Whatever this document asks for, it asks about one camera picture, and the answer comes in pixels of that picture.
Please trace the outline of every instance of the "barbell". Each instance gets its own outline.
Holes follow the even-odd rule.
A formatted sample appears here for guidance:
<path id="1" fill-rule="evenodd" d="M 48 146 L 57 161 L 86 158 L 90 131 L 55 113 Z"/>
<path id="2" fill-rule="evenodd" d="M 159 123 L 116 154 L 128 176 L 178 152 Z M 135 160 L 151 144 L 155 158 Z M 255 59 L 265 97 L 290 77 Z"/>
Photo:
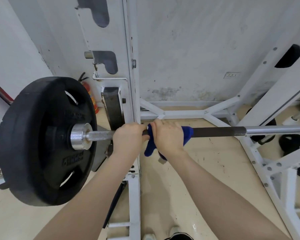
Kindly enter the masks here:
<path id="1" fill-rule="evenodd" d="M 300 126 L 194 128 L 192 137 L 291 133 L 300 133 Z M 64 204 L 87 180 L 97 141 L 111 140 L 113 134 L 97 131 L 94 106 L 80 82 L 69 77 L 40 78 L 20 92 L 0 123 L 4 180 L 25 204 Z"/>

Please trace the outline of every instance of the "electrical outlet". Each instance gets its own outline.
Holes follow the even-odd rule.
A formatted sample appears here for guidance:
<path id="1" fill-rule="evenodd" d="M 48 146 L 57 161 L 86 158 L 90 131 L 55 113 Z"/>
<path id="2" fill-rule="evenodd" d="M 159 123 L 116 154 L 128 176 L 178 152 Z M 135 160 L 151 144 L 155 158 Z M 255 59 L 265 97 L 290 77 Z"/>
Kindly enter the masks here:
<path id="1" fill-rule="evenodd" d="M 241 72 L 227 72 L 223 79 L 238 78 Z"/>

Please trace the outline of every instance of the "red fire extinguisher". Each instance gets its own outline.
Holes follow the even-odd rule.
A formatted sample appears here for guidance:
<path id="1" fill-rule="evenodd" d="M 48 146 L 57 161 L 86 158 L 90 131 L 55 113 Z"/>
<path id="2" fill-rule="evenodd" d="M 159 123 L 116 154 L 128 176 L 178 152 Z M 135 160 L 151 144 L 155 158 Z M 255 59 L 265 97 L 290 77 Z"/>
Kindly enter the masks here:
<path id="1" fill-rule="evenodd" d="M 95 100 L 95 98 L 94 98 L 94 96 L 93 96 L 93 94 L 92 94 L 92 91 L 91 91 L 91 89 L 90 89 L 90 86 L 89 86 L 88 83 L 86 83 L 86 82 L 83 81 L 83 80 L 88 79 L 88 77 L 82 78 L 82 77 L 84 76 L 84 74 L 85 74 L 85 72 L 81 74 L 81 76 L 80 76 L 80 78 L 79 78 L 78 81 L 79 81 L 79 82 L 86 88 L 86 90 L 88 91 L 88 93 L 89 93 L 89 95 L 90 95 L 90 98 L 91 98 L 91 100 L 92 100 L 93 106 L 94 106 L 94 111 L 95 111 L 96 113 L 98 113 L 98 112 L 99 112 L 99 109 L 98 109 L 98 106 L 97 106 L 97 102 L 96 102 L 96 100 Z"/>

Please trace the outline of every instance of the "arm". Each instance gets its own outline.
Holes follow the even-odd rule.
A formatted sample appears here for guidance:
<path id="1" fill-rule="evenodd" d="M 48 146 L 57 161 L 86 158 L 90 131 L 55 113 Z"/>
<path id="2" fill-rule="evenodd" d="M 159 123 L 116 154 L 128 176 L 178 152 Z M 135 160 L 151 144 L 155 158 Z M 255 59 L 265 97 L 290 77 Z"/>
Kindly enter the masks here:
<path id="1" fill-rule="evenodd" d="M 39 232 L 35 240 L 97 239 L 115 193 L 149 136 L 146 125 L 125 124 L 113 136 L 113 153 L 86 186 Z"/>
<path id="2" fill-rule="evenodd" d="M 219 240 L 288 240 L 270 220 L 234 190 L 213 177 L 183 149 L 178 123 L 151 123 L 154 142 L 181 177 L 192 200 Z"/>

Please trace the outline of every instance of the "blue cloth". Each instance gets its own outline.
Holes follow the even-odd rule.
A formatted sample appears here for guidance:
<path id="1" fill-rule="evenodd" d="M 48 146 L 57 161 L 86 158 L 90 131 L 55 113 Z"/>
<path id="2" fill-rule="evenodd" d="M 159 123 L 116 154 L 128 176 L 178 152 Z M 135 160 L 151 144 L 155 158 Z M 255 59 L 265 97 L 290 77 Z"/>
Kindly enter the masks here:
<path id="1" fill-rule="evenodd" d="M 182 126 L 182 130 L 183 130 L 183 145 L 185 145 L 192 137 L 193 129 L 190 126 Z M 144 155 L 146 157 L 151 156 L 153 151 L 157 148 L 155 145 L 155 141 L 152 133 L 152 127 L 150 124 L 148 124 L 148 135 L 150 136 L 150 139 L 148 141 L 147 148 L 144 151 Z M 162 154 L 160 154 L 160 157 L 164 160 L 167 160 Z"/>

